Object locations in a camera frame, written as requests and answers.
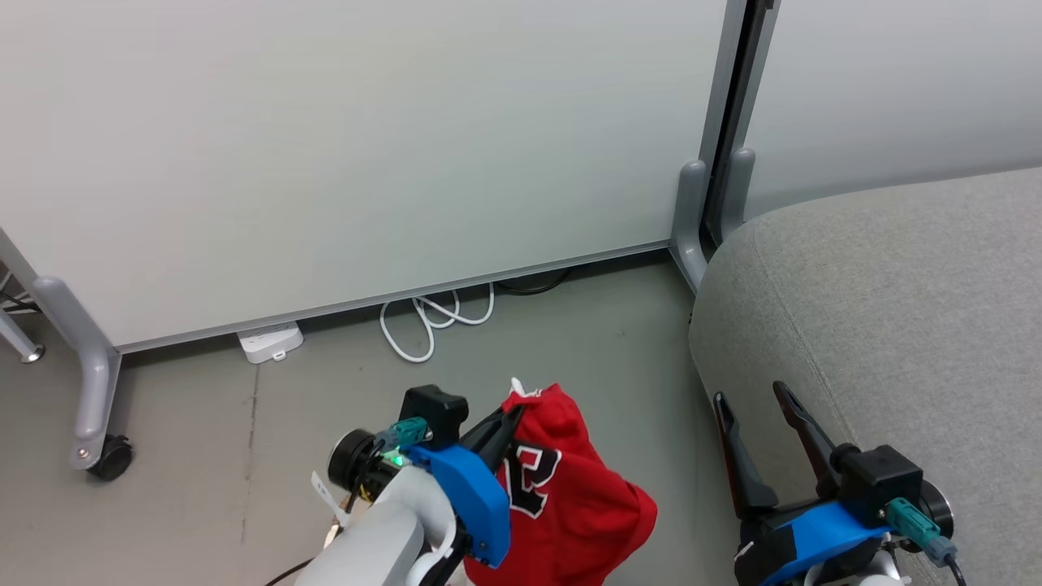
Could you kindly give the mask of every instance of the metal frame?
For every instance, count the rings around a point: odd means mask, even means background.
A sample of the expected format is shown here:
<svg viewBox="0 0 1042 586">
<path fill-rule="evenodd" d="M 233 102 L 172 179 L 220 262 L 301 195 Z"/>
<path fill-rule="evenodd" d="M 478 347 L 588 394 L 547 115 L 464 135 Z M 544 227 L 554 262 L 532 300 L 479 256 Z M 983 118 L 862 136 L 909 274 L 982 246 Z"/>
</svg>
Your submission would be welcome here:
<svg viewBox="0 0 1042 586">
<path fill-rule="evenodd" d="M 22 364 L 32 364 L 44 356 L 44 347 L 34 344 L 3 310 L 0 310 L 0 337 L 7 340 L 15 350 L 22 355 Z"/>
<path fill-rule="evenodd" d="M 705 274 L 709 261 L 702 252 L 700 229 L 702 207 L 705 205 L 705 164 L 696 161 L 680 170 L 676 187 L 676 207 L 673 211 L 673 237 L 669 251 L 692 291 Z"/>
<path fill-rule="evenodd" d="M 710 237 L 719 246 L 731 231 L 745 222 L 745 200 L 752 179 L 755 152 L 744 145 L 756 92 L 767 63 L 771 38 L 782 0 L 748 0 L 745 5 L 743 33 L 736 40 L 730 68 L 717 75 L 730 79 L 727 108 L 720 130 L 703 219 Z"/>
<path fill-rule="evenodd" d="M 122 357 L 69 287 L 58 278 L 39 277 L 3 229 L 0 229 L 0 259 L 79 355 L 82 382 L 70 463 L 77 470 L 85 470 L 101 456 Z"/>
<path fill-rule="evenodd" d="M 702 225 L 712 247 L 743 221 L 755 153 L 735 149 L 749 126 L 779 1 L 728 0 L 724 10 L 698 162 L 680 171 L 670 239 L 670 252 L 696 293 L 709 264 Z"/>
</svg>

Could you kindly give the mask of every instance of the metal leg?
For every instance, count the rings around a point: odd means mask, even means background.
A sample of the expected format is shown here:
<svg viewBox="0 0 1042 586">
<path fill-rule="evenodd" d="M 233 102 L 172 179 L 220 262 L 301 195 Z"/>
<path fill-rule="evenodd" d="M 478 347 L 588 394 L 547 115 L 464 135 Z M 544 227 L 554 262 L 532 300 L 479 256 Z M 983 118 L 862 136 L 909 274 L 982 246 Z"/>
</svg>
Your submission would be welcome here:
<svg viewBox="0 0 1042 586">
<path fill-rule="evenodd" d="M 749 195 L 755 164 L 756 153 L 749 147 L 730 153 L 730 163 L 720 190 L 720 216 L 710 227 L 714 239 L 723 242 L 745 223 L 745 199 Z"/>
<path fill-rule="evenodd" d="M 705 187 L 704 163 L 689 163 L 680 170 L 676 209 L 673 212 L 673 236 L 669 242 L 673 260 L 680 267 L 688 286 L 695 292 L 698 291 L 698 284 L 709 265 L 698 236 L 698 229 L 702 225 L 702 207 L 705 204 Z"/>
<path fill-rule="evenodd" d="M 22 332 L 15 320 L 6 312 L 0 310 L 0 336 L 7 340 L 18 353 L 22 355 L 22 364 L 32 364 L 44 356 L 44 347 L 33 344 L 32 340 Z"/>
<path fill-rule="evenodd" d="M 83 382 L 70 461 L 85 470 L 102 456 L 121 357 L 61 279 L 42 276 L 32 288 L 32 298 L 79 355 Z"/>
</svg>

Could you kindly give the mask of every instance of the gray floor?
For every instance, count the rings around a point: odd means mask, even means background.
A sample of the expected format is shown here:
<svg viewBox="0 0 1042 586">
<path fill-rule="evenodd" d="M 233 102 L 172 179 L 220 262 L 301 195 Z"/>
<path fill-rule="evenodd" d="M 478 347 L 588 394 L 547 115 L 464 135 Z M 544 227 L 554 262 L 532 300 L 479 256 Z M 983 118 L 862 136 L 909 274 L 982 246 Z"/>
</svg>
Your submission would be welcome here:
<svg viewBox="0 0 1042 586">
<path fill-rule="evenodd" d="M 371 312 L 308 322 L 277 364 L 250 365 L 227 338 L 128 357 L 113 428 L 138 457 L 108 485 L 66 463 L 75 357 L 46 321 L 20 318 L 48 352 L 25 366 L 0 346 L 0 584 L 262 586 L 321 547 L 329 513 L 308 477 L 341 435 L 390 423 L 425 383 L 466 395 L 476 420 L 511 376 L 560 382 L 605 462 L 659 504 L 651 538 L 607 584 L 733 584 L 737 526 L 687 349 L 691 294 L 662 257 L 609 268 L 497 296 L 485 325 L 438 333 L 423 365 L 390 350 Z M 390 325 L 419 350 L 414 315 Z"/>
</svg>

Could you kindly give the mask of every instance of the red jersey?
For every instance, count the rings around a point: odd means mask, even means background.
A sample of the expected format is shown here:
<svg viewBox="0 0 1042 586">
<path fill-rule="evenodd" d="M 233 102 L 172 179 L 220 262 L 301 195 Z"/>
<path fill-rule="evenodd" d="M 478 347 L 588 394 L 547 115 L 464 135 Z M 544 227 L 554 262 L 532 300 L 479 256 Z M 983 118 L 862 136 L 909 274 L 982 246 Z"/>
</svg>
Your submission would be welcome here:
<svg viewBox="0 0 1042 586">
<path fill-rule="evenodd" d="M 476 586 L 601 586 L 654 529 L 658 508 L 609 470 L 560 385 L 525 394 L 515 445 L 496 477 L 511 498 L 511 548 L 497 569 L 466 559 Z"/>
</svg>

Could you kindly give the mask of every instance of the white cable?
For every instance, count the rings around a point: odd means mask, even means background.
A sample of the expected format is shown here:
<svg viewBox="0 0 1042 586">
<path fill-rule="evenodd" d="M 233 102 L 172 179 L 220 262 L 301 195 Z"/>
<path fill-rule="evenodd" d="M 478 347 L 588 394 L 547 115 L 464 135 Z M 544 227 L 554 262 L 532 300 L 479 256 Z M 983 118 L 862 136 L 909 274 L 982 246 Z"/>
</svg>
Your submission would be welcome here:
<svg viewBox="0 0 1042 586">
<path fill-rule="evenodd" d="M 453 299 L 454 311 L 451 312 L 426 297 L 413 297 L 412 299 L 413 308 L 416 310 L 417 315 L 420 316 L 420 321 L 423 322 L 423 328 L 427 331 L 427 352 L 425 355 L 420 357 L 415 357 L 405 353 L 404 350 L 402 350 L 401 347 L 394 341 L 394 338 L 391 337 L 391 332 L 388 331 L 387 319 L 384 317 L 384 314 L 387 314 L 388 311 L 388 306 L 390 306 L 391 303 L 383 303 L 383 307 L 380 308 L 380 329 L 383 331 L 383 337 L 388 339 L 388 343 L 391 344 L 391 347 L 394 349 L 394 351 L 397 352 L 398 356 L 400 356 L 401 358 L 407 360 L 408 362 L 412 362 L 413 364 L 420 364 L 421 362 L 427 362 L 428 360 L 430 360 L 430 357 L 435 355 L 435 329 L 444 329 L 457 321 L 460 323 L 466 323 L 467 325 L 480 325 L 486 321 L 489 321 L 489 318 L 492 317 L 492 310 L 493 308 L 495 308 L 496 304 L 496 293 L 492 288 L 492 284 L 490 283 L 489 309 L 488 311 L 485 312 L 485 316 L 481 317 L 480 319 L 470 319 L 460 315 L 460 295 L 455 291 L 452 292 L 452 299 Z M 427 311 L 424 304 L 430 306 L 431 308 L 435 309 L 435 311 L 441 313 L 442 315 L 444 315 L 449 319 L 441 323 L 436 323 L 433 321 L 430 321 L 430 318 L 427 317 Z"/>
</svg>

